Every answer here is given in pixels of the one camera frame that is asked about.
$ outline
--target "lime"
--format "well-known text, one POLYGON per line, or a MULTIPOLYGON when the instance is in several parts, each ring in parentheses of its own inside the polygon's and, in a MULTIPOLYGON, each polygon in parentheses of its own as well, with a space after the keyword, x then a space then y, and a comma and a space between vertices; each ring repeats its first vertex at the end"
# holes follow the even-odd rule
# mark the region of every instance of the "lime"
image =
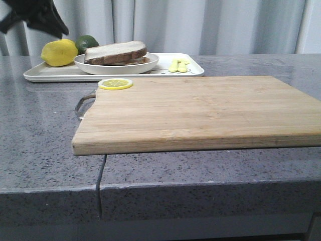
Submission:
POLYGON ((97 47, 99 43, 91 35, 80 36, 76 41, 78 54, 84 54, 87 48, 97 47))
POLYGON ((103 79, 98 82, 98 87, 108 90, 127 89, 132 87, 132 80, 130 79, 103 79))
POLYGON ((72 63, 77 55, 75 42, 61 39, 47 43, 42 48, 40 57, 50 66, 58 67, 72 63))

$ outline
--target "white curtain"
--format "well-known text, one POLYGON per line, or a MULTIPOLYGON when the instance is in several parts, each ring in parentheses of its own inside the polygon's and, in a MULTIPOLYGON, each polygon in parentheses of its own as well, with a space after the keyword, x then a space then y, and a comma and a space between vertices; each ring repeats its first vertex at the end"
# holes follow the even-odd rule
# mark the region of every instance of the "white curtain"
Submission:
MULTIPOLYGON (((142 40, 153 53, 295 53, 304 0, 54 0, 76 40, 142 40)), ((0 18, 10 8, 0 0, 0 18)), ((57 40, 25 23, 0 33, 2 55, 40 55, 57 40)))

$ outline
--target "white plate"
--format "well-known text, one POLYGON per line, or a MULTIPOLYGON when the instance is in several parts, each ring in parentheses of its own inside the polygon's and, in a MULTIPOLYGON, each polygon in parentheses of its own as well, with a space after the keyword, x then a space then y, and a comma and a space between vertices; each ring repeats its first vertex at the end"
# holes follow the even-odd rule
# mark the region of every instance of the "white plate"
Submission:
POLYGON ((159 56, 157 65, 148 72, 142 74, 114 74, 100 75, 88 74, 79 69, 74 63, 61 66, 51 67, 45 62, 27 70, 24 73, 25 79, 30 82, 98 82, 105 78, 133 78, 133 77, 188 77, 188 76, 203 76, 204 69, 199 66, 189 55, 182 53, 156 53, 159 56), (190 61, 187 65, 188 72, 186 73, 170 73, 168 68, 172 63, 173 58, 186 58, 190 61))
POLYGON ((149 63, 125 66, 85 64, 84 54, 76 56, 74 62, 78 68, 89 74, 141 74, 153 69, 159 61, 159 56, 156 54, 147 53, 145 57, 150 59, 149 63))

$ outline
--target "bread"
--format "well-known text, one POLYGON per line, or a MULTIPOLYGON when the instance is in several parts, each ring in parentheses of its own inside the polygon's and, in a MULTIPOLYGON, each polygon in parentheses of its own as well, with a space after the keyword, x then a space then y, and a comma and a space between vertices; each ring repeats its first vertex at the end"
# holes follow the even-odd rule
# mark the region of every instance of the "bread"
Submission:
POLYGON ((123 66, 123 65, 135 65, 135 64, 145 64, 145 63, 149 63, 150 59, 147 57, 142 57, 142 58, 138 58, 138 59, 130 59, 128 61, 125 62, 118 62, 118 63, 114 63, 114 64, 109 64, 112 66, 123 66))
POLYGON ((146 45, 142 41, 107 44, 87 48, 85 64, 111 65, 141 58, 147 53, 146 45))

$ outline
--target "granite countertop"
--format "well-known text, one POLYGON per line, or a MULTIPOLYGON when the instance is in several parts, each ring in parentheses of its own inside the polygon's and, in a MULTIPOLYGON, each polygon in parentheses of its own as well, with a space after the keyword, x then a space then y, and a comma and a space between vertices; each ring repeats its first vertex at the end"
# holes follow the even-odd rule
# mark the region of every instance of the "granite countertop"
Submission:
MULTIPOLYGON (((321 54, 193 58, 206 76, 272 75, 321 99, 321 54)), ((74 107, 97 83, 25 80, 40 62, 0 57, 1 225, 321 211, 321 147, 74 157, 74 107)))

